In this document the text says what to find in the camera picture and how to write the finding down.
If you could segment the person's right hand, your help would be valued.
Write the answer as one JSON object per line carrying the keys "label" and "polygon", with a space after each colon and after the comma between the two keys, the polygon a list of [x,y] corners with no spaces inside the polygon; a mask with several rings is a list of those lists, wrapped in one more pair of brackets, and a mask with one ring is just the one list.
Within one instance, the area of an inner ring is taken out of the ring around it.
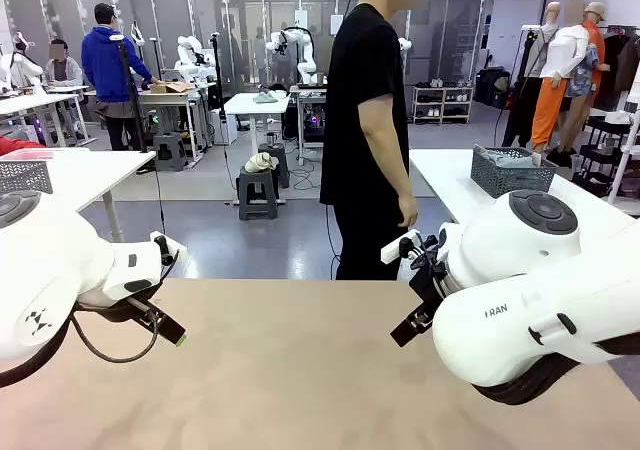
{"label": "person's right hand", "polygon": [[398,197],[398,205],[402,214],[400,227],[409,228],[413,226],[419,216],[419,208],[414,195],[409,192]]}

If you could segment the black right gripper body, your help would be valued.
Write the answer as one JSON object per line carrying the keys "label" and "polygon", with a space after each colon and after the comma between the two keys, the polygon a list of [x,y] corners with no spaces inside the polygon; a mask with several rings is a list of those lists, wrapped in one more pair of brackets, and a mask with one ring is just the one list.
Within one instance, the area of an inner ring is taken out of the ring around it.
{"label": "black right gripper body", "polygon": [[441,285],[447,275],[443,263],[424,263],[416,269],[409,280],[410,288],[421,299],[422,303],[415,309],[418,315],[434,315],[445,298]]}

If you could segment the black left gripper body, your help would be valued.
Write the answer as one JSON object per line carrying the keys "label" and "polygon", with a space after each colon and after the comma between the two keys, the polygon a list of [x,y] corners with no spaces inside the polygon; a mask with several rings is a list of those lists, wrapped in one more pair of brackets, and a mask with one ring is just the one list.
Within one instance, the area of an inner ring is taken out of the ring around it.
{"label": "black left gripper body", "polygon": [[159,320],[158,311],[150,303],[133,297],[116,302],[108,308],[83,305],[82,310],[96,313],[113,323],[133,320],[142,326],[153,326]]}

